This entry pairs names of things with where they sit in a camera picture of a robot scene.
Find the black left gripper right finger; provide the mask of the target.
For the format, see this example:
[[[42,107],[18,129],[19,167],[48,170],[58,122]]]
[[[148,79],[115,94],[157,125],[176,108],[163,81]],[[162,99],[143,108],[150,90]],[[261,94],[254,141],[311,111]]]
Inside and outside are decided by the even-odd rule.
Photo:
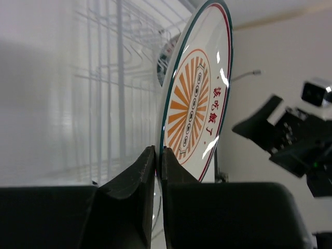
[[[201,183],[178,161],[170,148],[161,160],[163,225],[167,248],[190,248],[199,215],[197,191]]]

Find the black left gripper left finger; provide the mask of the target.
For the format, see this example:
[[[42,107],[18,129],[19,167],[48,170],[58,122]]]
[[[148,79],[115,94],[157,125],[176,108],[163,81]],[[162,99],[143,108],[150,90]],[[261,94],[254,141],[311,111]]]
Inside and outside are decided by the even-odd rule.
[[[102,231],[111,248],[150,248],[155,187],[155,147],[99,188]]]

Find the green rimmed white plate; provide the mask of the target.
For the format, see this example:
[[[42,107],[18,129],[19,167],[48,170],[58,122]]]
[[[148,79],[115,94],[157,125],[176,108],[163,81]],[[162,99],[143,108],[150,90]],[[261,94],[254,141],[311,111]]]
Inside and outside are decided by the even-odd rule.
[[[163,86],[164,78],[168,69],[170,59],[181,33],[173,36],[161,49],[157,60],[157,78]]]

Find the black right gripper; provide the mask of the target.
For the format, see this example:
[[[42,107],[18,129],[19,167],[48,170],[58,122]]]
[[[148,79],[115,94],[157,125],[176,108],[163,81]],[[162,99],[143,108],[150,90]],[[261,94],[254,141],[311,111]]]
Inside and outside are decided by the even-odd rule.
[[[287,107],[274,126],[268,118],[282,101],[272,95],[232,132],[270,150],[269,160],[292,175],[305,177],[314,197],[331,197],[331,119]]]

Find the orange sunburst plate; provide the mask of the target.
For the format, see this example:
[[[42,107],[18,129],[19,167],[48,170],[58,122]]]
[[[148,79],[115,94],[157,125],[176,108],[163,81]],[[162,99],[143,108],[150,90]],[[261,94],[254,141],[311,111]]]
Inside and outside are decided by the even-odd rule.
[[[170,148],[204,181],[223,128],[233,65],[233,29],[224,1],[204,1],[181,32],[162,85],[156,124],[158,160]]]

